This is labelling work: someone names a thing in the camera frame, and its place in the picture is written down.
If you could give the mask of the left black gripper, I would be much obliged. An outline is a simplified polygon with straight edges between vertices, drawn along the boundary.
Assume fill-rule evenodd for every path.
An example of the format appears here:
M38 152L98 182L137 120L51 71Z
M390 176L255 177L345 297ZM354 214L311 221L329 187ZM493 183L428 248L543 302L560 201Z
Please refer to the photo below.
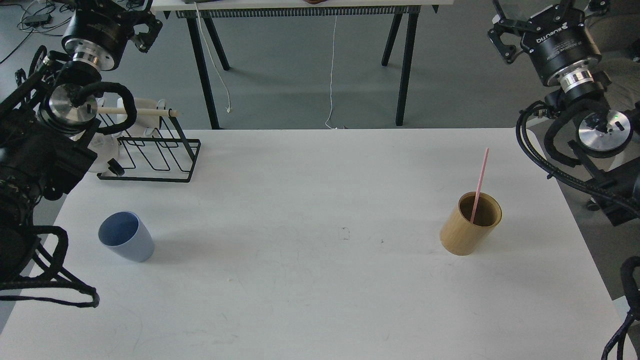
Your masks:
M114 15L77 9L62 37L62 48L70 60L97 71L113 71L121 63L128 41L148 53L163 27L151 11L129 11L130 25L118 23ZM145 25L146 31L134 27Z

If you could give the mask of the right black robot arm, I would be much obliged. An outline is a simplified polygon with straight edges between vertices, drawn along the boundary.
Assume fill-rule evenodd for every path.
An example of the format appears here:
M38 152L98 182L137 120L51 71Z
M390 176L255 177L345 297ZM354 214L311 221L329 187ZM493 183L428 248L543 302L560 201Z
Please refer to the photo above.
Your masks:
M601 170L594 158L621 154L639 132L639 105L615 111L605 98L610 78L596 71L601 51L588 32L587 20L610 10L608 0L537 0L531 10L517 0L494 0L496 12L487 36L506 64L526 54L545 87L553 87L519 113L516 139L522 151L548 178L589 194L590 210L601 210L613 226L639 217L639 159ZM535 114L552 120L543 146L564 166L582 166L590 179L581 180L534 149L525 127Z

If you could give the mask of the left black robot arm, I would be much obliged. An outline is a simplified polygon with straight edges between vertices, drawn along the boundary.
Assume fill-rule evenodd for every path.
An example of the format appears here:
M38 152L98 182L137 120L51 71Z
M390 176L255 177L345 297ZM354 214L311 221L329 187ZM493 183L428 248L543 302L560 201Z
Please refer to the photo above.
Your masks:
M34 224L42 199L54 201L82 180L98 155L94 135L110 136L135 124L138 111L124 85L102 80L118 68L128 41L146 53L162 22L144 9L112 0L67 0L73 16L62 51L41 46L18 87L1 102L1 289L71 289L90 301L41 297L78 308L99 305L94 287L64 268L69 238L57 226Z

